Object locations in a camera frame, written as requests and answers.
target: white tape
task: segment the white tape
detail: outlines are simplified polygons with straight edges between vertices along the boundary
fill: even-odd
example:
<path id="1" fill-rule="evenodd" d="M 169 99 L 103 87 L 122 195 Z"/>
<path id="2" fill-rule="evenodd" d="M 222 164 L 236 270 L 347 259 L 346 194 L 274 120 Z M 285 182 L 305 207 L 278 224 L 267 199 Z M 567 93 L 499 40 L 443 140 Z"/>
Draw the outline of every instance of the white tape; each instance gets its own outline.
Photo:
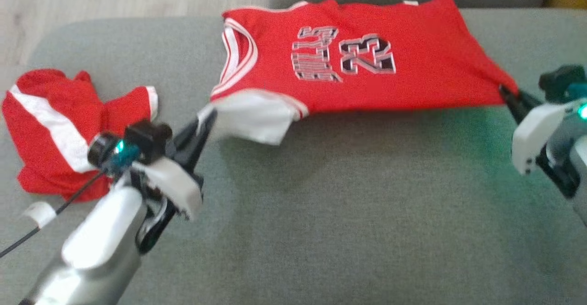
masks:
<path id="1" fill-rule="evenodd" d="M 47 202 L 32 203 L 24 212 L 23 215 L 31 217 L 36 221 L 39 228 L 43 228 L 52 221 L 57 215 L 53 207 Z"/>

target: white stripe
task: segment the white stripe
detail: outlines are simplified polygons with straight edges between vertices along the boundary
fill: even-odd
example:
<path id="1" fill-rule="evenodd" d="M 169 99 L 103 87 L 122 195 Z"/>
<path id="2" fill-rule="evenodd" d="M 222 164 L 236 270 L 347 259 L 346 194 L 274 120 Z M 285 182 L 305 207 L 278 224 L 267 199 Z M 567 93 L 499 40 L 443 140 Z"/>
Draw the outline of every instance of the white stripe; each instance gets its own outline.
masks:
<path id="1" fill-rule="evenodd" d="M 153 121 L 159 112 L 159 96 L 155 87 L 145 86 L 145 89 L 147 89 L 147 94 L 149 95 L 149 109 L 151 110 L 151 121 Z"/>
<path id="2" fill-rule="evenodd" d="M 88 162 L 86 140 L 67 117 L 51 107 L 46 98 L 23 94 L 16 85 L 9 92 L 28 113 L 48 129 L 57 150 L 72 170 L 84 173 L 95 169 Z"/>
<path id="3" fill-rule="evenodd" d="M 225 42 L 226 52 L 228 54 L 227 59 L 227 66 L 223 72 L 224 77 L 220 80 L 220 82 L 224 81 L 224 79 L 230 78 L 233 73 L 237 70 L 238 66 L 238 44 L 237 44 L 237 37 L 234 35 L 234 30 L 232 28 L 225 28 L 224 34 L 226 35 L 227 41 Z"/>
<path id="4" fill-rule="evenodd" d="M 224 80 L 224 75 L 226 75 L 226 68 L 228 67 L 228 61 L 230 59 L 230 49 L 228 48 L 228 43 L 226 42 L 226 29 L 222 32 L 222 43 L 224 43 L 224 49 L 226 50 L 226 61 L 224 61 L 224 67 L 222 67 L 222 72 L 220 73 L 220 80 L 218 83 L 222 83 Z"/>
<path id="5" fill-rule="evenodd" d="M 243 59 L 243 64 L 237 68 L 235 74 L 233 74 L 232 77 L 224 77 L 225 80 L 228 80 L 215 86 L 212 90 L 212 95 L 224 92 L 225 90 L 234 86 L 239 80 L 243 79 L 243 77 L 245 77 L 245 75 L 247 75 L 247 73 L 255 66 L 258 57 L 258 50 L 251 34 L 248 33 L 248 31 L 242 25 L 231 18 L 227 18 L 225 23 L 228 27 L 239 31 L 239 33 L 243 34 L 247 38 L 249 42 L 249 49 L 247 51 L 247 55 Z"/>
<path id="6" fill-rule="evenodd" d="M 280 10 L 274 10 L 271 8 L 263 8 L 263 7 L 259 7 L 259 6 L 242 6 L 242 7 L 235 8 L 233 10 L 228 10 L 227 12 L 231 12 L 234 10 L 259 10 L 259 11 L 266 11 L 266 12 L 288 12 L 288 11 L 295 10 L 296 8 L 306 6 L 307 4 L 308 4 L 307 1 L 302 0 L 302 1 L 296 2 L 295 4 L 291 5 L 289 8 L 283 8 Z"/>

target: clothing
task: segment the clothing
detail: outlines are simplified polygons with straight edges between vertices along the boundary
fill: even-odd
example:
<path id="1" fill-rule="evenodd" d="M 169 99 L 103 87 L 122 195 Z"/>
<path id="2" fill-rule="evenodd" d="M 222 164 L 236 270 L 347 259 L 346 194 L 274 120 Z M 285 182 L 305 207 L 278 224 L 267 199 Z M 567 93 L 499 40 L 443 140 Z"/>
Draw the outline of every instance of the clothing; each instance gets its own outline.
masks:
<path id="1" fill-rule="evenodd" d="M 29 71 L 6 93 L 2 113 L 23 160 L 17 176 L 22 188 L 36 194 L 71 197 L 97 171 L 88 163 L 88 146 L 103 131 L 119 136 L 124 128 L 157 114 L 155 88 L 141 86 L 103 104 L 90 75 L 73 79 L 54 69 Z M 102 177 L 79 200 L 105 195 L 109 180 Z"/>
<path id="2" fill-rule="evenodd" d="M 212 102 L 250 92 L 295 118 L 349 110 L 497 105 L 515 81 L 468 32 L 453 0 L 392 6 L 300 2 L 223 14 L 227 62 Z"/>

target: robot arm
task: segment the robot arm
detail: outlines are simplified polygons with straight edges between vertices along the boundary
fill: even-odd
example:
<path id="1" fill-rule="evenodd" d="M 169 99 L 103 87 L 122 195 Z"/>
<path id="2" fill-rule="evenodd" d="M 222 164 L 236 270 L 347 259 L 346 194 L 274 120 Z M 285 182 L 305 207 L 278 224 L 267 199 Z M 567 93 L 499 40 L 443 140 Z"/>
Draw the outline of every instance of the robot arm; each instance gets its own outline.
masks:
<path id="1" fill-rule="evenodd" d="M 117 182 L 20 304 L 116 304 L 172 217 L 195 219 L 203 179 L 193 169 L 215 119 L 208 111 L 170 141 L 167 125 L 149 121 L 127 127 L 123 139 L 99 134 L 88 160 Z"/>
<path id="2" fill-rule="evenodd" d="M 587 225 L 587 79 L 581 66 L 565 66 L 541 76 L 547 102 L 501 87 L 518 122 L 512 137 L 512 163 L 520 174 L 539 166 L 573 202 Z"/>

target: black cable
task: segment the black cable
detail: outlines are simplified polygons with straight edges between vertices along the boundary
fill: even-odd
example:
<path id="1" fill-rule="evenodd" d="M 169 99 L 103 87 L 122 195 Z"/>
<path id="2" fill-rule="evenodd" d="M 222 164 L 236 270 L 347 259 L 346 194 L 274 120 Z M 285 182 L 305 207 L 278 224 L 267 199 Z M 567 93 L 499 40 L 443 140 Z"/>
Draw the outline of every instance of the black cable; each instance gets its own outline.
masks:
<path id="1" fill-rule="evenodd" d="M 75 192 L 75 194 L 73 194 L 71 196 L 71 198 L 69 198 L 67 200 L 67 202 L 63 203 L 63 205 L 61 205 L 57 210 L 55 210 L 55 215 L 58 216 L 59 213 L 63 212 L 63 210 L 68 207 L 75 199 L 79 198 L 79 196 L 89 187 L 91 186 L 94 182 L 96 182 L 97 179 L 99 179 L 101 176 L 103 176 L 105 174 L 105 171 L 100 171 L 97 175 L 95 175 L 94 177 L 92 177 L 92 179 L 90 179 L 90 181 L 86 182 L 77 192 Z M 1 253 L 0 253 L 0 258 L 4 257 L 5 255 L 7 255 L 10 251 L 13 251 L 14 249 L 16 249 L 19 245 L 23 244 L 26 242 L 26 240 L 28 240 L 29 238 L 32 238 L 35 234 L 37 234 L 37 232 L 40 231 L 40 228 L 37 226 L 35 227 L 33 230 L 31 230 L 30 232 L 28 232 L 27 235 L 23 236 L 20 240 L 12 243 L 12 245 L 10 245 L 9 247 L 7 247 L 6 249 L 4 249 Z"/>

